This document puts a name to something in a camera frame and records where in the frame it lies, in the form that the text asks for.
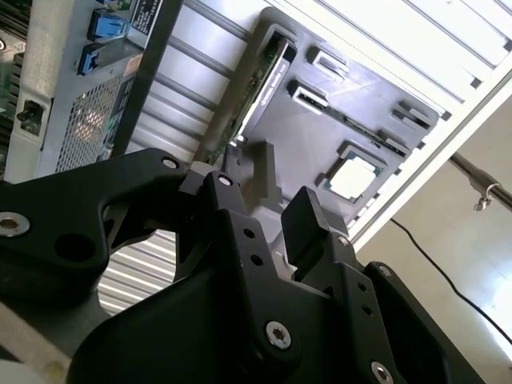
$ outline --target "metal mesh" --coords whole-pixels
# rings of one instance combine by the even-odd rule
[[[55,172],[96,162],[120,84],[117,76],[74,100]]]

